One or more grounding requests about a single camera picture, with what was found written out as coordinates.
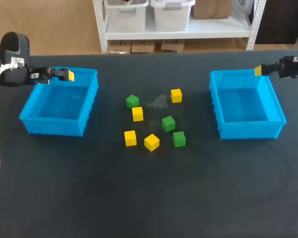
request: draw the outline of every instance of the blue plastic bin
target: blue plastic bin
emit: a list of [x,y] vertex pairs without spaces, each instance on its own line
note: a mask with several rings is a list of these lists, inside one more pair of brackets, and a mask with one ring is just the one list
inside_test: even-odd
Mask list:
[[29,133],[83,136],[98,89],[97,71],[68,69],[74,82],[53,78],[34,87],[19,117]]
[[268,76],[253,69],[211,72],[221,139],[277,138],[286,119]]

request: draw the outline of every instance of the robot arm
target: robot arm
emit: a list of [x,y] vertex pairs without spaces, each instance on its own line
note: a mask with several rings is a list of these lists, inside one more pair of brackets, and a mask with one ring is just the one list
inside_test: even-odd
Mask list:
[[74,81],[74,74],[68,69],[31,66],[29,53],[29,40],[25,35],[14,32],[4,35],[0,43],[0,85],[48,84],[52,77]]
[[0,43],[0,66],[16,63],[18,68],[7,70],[0,75],[1,86],[48,84],[52,77],[57,77],[61,81],[74,81],[74,74],[68,69],[32,66],[29,47],[29,40],[25,35],[8,32],[3,36]]
[[279,59],[279,62],[275,64],[263,63],[257,68],[255,68],[255,75],[269,75],[275,71],[278,72],[280,78],[296,78],[296,76],[298,75],[298,57],[285,56]]

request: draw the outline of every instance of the bin handle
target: bin handle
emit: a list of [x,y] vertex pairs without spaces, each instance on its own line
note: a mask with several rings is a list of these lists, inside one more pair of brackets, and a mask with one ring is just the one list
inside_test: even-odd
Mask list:
[[173,10],[182,10],[182,3],[180,2],[168,2],[164,6],[164,10],[173,11]]
[[137,8],[134,8],[131,10],[120,10],[120,9],[117,9],[118,10],[118,13],[120,16],[135,16],[136,15],[136,12],[137,12]]

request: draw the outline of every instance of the cube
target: cube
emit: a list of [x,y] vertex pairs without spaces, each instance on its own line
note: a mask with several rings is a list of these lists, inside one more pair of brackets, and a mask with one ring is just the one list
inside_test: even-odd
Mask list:
[[143,113],[142,107],[132,108],[132,110],[133,110],[133,120],[134,121],[144,120],[144,113]]
[[171,101],[173,103],[181,103],[182,102],[182,93],[179,88],[171,90]]
[[160,140],[158,137],[156,137],[154,134],[151,134],[145,139],[145,147],[149,149],[150,151],[155,150],[160,145]]
[[175,130],[175,120],[172,118],[172,116],[162,119],[162,127],[165,132]]
[[185,146],[187,141],[183,131],[174,132],[172,140],[173,140],[174,147]]
[[139,106],[139,98],[136,97],[135,95],[130,95],[126,99],[126,105],[128,108],[136,108]]
[[125,131],[126,146],[137,145],[136,132],[134,130]]

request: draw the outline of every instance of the white shelf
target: white shelf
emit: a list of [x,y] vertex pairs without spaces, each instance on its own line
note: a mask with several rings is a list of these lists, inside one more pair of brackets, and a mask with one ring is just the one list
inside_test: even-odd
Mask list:
[[147,7],[146,29],[144,32],[114,32],[109,16],[106,37],[108,40],[157,40],[157,39],[201,39],[249,37],[251,25],[243,7],[233,4],[228,19],[194,20],[192,16],[186,31],[157,32],[153,8]]

